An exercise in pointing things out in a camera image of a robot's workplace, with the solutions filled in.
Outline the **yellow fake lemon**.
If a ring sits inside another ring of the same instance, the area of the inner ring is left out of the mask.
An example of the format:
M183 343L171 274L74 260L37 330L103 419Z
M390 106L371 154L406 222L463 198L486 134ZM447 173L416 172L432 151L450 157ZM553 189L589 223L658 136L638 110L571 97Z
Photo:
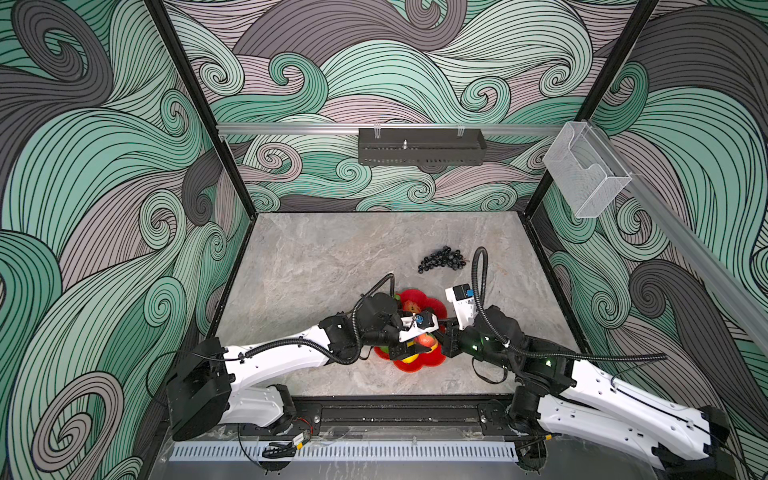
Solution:
M415 355L409 356L409 357L401 360L401 362L404 363L404 364L411 364L414 361L416 361L419 356L420 356L419 354L415 354Z

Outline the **red fake strawberry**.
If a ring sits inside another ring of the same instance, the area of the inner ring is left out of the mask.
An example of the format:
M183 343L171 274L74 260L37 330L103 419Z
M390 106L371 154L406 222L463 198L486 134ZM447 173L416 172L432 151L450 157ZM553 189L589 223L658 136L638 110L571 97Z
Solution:
M437 340L431 334L427 333L419 335L415 341L419 345L428 348L430 351L434 351L438 346Z

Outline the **black fake grape bunch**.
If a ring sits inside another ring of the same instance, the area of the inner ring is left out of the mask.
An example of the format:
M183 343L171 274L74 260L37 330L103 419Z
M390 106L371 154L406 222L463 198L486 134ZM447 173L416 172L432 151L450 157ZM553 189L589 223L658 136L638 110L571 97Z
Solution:
M457 271L462 270L466 265L467 260L459 249L453 249L445 245L424 256L417 267L417 272L423 274L438 268L448 268Z

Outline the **red fake apple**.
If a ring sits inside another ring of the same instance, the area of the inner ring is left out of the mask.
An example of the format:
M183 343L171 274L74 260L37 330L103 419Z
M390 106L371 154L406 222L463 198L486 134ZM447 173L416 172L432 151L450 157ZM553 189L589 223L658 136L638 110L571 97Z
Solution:
M416 315L421 312L421 308L416 302L413 302L411 300L406 300L403 303L403 310L407 312L409 315Z

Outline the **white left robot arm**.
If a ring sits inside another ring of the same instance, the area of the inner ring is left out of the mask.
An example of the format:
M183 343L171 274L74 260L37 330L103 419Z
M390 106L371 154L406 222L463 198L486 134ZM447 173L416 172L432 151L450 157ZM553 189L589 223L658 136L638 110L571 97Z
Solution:
M292 336L245 346L208 339L166 377L172 437L187 441L228 424L285 430L296 410L277 378L326 365L353 365L366 346L387 349L396 360L421 355L431 349L419 337L438 328L433 309L410 312L394 296L375 293L360 298L351 312L329 316Z

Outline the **red flower-shaped fruit bowl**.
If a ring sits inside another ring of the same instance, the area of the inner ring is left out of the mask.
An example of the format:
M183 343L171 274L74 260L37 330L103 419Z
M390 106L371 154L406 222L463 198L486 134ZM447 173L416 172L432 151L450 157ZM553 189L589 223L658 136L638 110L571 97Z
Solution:
M425 293L423 293L420 290L410 289L410 290L405 290L401 293L394 293L388 296L392 296L397 300L399 308L401 310L403 310L403 303L406 300L411 300L413 302L416 302L421 308L421 311L425 309L430 309L437 316L437 319L439 322L439 329L441 327L440 322L442 320L447 319L446 306L441 301L435 298L428 297ZM435 338L434 334L438 330L432 332L432 336L434 338ZM435 367L440 365L445 360L445 355L441 352L441 346L439 343L437 348L434 351L432 351L431 353L420 355L418 359L411 364L404 364L401 362L401 360L390 360L388 355L383 354L377 347L373 347L373 351L378 357L392 362L397 369L406 373L417 372L423 367Z

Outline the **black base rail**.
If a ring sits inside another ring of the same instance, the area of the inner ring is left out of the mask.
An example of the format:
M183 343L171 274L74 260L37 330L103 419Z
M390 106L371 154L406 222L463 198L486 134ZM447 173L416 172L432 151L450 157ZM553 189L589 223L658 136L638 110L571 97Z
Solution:
M511 439L525 435L513 426L509 416L512 400L510 394L298 396L289 401L276 420L264 426L256 423L252 413L243 420L225 420L209 406L191 416L173 411L170 426L176 441L191 440L219 425L238 426L245 435L271 437L296 429L319 435L334 427L458 427L483 436Z

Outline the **black wall tray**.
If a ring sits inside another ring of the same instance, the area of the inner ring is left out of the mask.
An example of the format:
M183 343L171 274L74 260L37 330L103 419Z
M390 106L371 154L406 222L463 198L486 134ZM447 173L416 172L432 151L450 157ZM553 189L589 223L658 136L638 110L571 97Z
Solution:
M366 166L477 166L488 152L479 129L461 134L451 130L361 129L357 140L359 163Z

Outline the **clear plastic wall bin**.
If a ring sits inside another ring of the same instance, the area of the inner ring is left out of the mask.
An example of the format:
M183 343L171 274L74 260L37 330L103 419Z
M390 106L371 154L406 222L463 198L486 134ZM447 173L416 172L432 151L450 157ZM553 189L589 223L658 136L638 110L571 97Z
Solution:
M563 125L544 165L577 218L599 217L631 182L608 136L587 121Z

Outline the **aluminium back rail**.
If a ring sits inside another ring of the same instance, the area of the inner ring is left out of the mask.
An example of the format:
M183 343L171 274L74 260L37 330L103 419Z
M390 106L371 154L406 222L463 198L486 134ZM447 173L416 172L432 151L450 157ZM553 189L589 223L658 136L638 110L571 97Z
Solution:
M361 129L383 130L451 130L461 134L467 129L479 129L491 136L552 136L562 129L562 124L365 124L365 123L218 123L220 135L356 135Z

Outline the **aluminium rail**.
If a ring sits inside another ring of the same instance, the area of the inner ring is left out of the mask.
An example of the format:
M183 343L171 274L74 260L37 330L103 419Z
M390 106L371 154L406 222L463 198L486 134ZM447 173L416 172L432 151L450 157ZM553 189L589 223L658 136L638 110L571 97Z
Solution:
M646 208L687 265L705 282L752 341L767 349L767 311L694 231L692 201L672 163L651 142L632 134L613 138L594 128L615 162L631 176L628 190Z
M365 123L218 123L220 135L356 135L361 129L383 130L451 130L461 134L467 129L479 129L491 136L552 136L562 129L562 124L365 124Z

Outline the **aluminium right rail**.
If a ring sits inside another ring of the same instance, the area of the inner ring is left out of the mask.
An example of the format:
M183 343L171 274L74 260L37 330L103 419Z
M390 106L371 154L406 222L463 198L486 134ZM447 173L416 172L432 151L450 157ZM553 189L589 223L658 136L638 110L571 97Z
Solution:
M752 341L767 349L767 311L694 231L692 201L672 163L651 142L632 134L613 138L594 128L615 162L631 176L628 190L646 208L687 265L705 282Z

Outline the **black corner frame post right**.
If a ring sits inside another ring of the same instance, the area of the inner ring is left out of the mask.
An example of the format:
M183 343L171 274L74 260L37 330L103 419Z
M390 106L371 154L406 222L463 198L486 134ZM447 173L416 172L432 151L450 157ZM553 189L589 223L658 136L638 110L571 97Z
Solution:
M594 115L603 96L620 72L622 65L630 55L632 48L639 38L643 28L650 20L658 3L658 0L641 0L637 3L627 24L616 39L615 45L611 49L606 63L600 70L595 83L590 89L586 99L582 102L581 108L575 117L576 121L589 120ZM534 194L530 198L526 209L521 214L521 220L524 223L529 223L532 220L552 183L553 178L550 172L546 171Z

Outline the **black corner frame post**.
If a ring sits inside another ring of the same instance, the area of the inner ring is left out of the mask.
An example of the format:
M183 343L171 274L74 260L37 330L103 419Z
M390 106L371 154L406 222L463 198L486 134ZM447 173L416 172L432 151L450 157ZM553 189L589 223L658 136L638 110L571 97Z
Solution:
M204 130L212 142L212 146L217 153L223 169L233 184L235 193L238 195L249 221L254 223L258 218L254 204L238 171L238 165L234 160L231 149L226 142L220 138L217 122L212 109L204 96L202 87L196 78L191 62L186 55L180 37L173 26L173 22L171 21L164 2L160 0L146 0L145 6L147 7L155 27L163 40L165 48L180 75L184 87L191 96L192 104L202 121Z
M576 121L589 120L594 115L603 96L620 72L622 65L630 55L632 48L639 38L643 28L650 20L658 3L658 0L641 0L637 3L627 24L616 39L615 45L611 49L606 63L600 70L595 83L590 89L586 99L582 102L581 108L575 117ZM524 223L529 223L532 220L552 183L553 178L550 172L546 171L534 194L530 198L526 209L521 214L521 220Z

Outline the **black corner frame post left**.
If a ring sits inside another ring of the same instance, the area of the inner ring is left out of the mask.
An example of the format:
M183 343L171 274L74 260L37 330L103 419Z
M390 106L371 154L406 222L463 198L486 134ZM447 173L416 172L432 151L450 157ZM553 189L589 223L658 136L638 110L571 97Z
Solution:
M184 87L191 96L192 104L202 121L204 130L212 142L212 146L217 153L223 169L233 184L235 193L238 195L249 221L254 223L258 218L254 204L238 171L238 165L234 160L231 149L226 142L220 138L217 122L212 109L204 96L202 87L196 78L191 62L186 55L180 37L173 26L173 22L171 21L164 2L160 0L146 0L145 6L147 7L155 27L163 40L165 48L180 75Z

